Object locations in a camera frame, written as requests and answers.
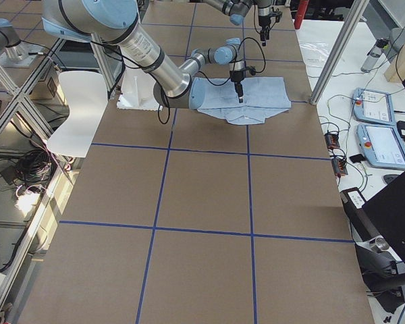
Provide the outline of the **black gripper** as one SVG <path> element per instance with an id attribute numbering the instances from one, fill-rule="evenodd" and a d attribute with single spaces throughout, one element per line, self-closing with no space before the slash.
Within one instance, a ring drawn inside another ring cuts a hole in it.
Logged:
<path id="1" fill-rule="evenodd" d="M 258 22 L 261 30 L 259 36 L 262 46 L 267 44 L 270 39 L 270 31 L 272 27 L 279 23 L 282 17 L 282 12 L 274 8 L 258 8 Z"/>
<path id="2" fill-rule="evenodd" d="M 246 72 L 249 71 L 254 76 L 257 71 L 254 66 L 247 66 L 245 61 L 235 61 L 229 65 L 229 78 L 234 83 L 234 89 L 238 96 L 239 103 L 244 101 L 244 91 L 242 81 L 246 77 Z"/>

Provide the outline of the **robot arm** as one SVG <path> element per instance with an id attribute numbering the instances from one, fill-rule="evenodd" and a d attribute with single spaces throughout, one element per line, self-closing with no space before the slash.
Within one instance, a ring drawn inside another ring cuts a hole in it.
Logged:
<path id="1" fill-rule="evenodd" d="M 196 49 L 177 66 L 140 24 L 135 1 L 44 1 L 43 26 L 58 38 L 90 42 L 97 34 L 156 80 L 153 95 L 163 107 L 198 109 L 205 98 L 205 82 L 195 75 L 206 64 L 230 66 L 230 80 L 241 103 L 246 64 L 241 40 L 231 38 L 219 48 Z"/>
<path id="2" fill-rule="evenodd" d="M 282 17 L 282 12 L 275 9 L 275 1 L 252 1 L 252 0 L 204 0 L 202 3 L 215 8 L 224 15 L 229 17 L 229 20 L 234 25 L 240 25 L 247 13 L 253 8 L 255 13 L 258 14 L 258 24 L 254 27 L 260 36 L 260 41 L 263 47 L 267 45 L 270 39 L 270 31 Z"/>

